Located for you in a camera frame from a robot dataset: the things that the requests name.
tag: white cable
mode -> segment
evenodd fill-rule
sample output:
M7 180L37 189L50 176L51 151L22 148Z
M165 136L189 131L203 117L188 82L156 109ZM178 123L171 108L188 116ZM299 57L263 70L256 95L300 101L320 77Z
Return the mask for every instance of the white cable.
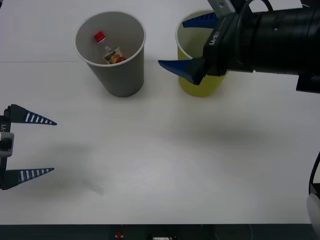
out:
M252 230L251 224L249 224L249 228L250 228L250 231L251 231L251 240L254 240L254 231Z
M249 224L249 228L250 228L250 232L251 232L251 240L254 240L254 231L252 230L251 224ZM215 236L216 240L220 240L216 233L214 234L214 236Z

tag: dark floor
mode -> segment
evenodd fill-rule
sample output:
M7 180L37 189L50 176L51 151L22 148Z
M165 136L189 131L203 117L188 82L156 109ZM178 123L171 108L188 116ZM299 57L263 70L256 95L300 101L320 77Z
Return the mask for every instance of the dark floor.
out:
M317 240L309 224L255 225L0 225L0 240Z

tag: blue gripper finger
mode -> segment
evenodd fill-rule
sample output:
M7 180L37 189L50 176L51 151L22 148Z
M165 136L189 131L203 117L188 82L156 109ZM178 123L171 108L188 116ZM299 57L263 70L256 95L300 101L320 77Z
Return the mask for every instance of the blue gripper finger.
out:
M186 20L182 23L182 25L184 28L215 29L217 26L217 22L217 15L214 12L211 12Z
M203 70L204 60L202 58L174 61L159 60L158 62L164 69L188 80L194 85L199 85L206 75Z

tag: black cable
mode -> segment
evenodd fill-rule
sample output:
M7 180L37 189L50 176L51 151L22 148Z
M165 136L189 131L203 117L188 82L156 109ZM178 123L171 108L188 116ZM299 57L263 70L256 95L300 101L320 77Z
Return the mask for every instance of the black cable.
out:
M240 54L240 32L241 32L241 28L242 28L242 23L244 20L244 16L248 10L249 4L254 1L254 0L248 0L245 2L245 4L243 5L241 12L239 14L239 19L238 22L236 24L236 34L235 34L235 58L237 60L237 62L241 65L244 64L244 62L241 59L241 54ZM271 6L271 3L269 2L269 0L261 0L266 7L268 8L268 10L271 12L274 9Z
M319 152L318 157L315 160L315 163L314 163L312 171L311 171L310 180L309 180L309 195L311 193L311 185L314 183L314 178L315 178L318 166L319 166L319 162L320 162L320 152Z

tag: robotic arm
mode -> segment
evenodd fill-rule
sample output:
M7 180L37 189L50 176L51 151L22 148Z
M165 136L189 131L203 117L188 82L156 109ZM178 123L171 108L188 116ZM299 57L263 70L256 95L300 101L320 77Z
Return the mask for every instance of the robotic arm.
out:
M212 28L202 57L159 64L199 85L227 71L298 75L297 91L320 93L320 9L252 13L253 0L208 0L214 13L187 20L185 28Z

